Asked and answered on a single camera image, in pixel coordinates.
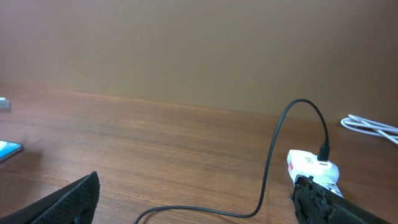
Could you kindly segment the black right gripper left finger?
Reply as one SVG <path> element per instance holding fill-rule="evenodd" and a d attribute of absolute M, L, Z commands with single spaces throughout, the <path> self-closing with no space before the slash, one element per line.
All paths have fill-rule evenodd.
<path fill-rule="evenodd" d="M 16 211 L 1 224 L 91 224 L 100 196 L 97 172 Z"/>

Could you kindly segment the blue screen Galaxy smartphone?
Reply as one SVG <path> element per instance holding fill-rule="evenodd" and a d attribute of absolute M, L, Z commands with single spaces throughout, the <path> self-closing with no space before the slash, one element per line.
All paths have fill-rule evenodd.
<path fill-rule="evenodd" d="M 10 158 L 14 154 L 21 152 L 23 150 L 23 145 L 16 142 L 9 142 L 1 140 L 0 145 L 0 161 L 3 162 Z"/>

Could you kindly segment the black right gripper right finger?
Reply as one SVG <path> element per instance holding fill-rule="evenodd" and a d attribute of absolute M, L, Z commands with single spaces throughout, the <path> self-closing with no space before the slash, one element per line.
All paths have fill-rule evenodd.
<path fill-rule="evenodd" d="M 391 224 L 313 181 L 298 175 L 290 194 L 299 224 Z"/>

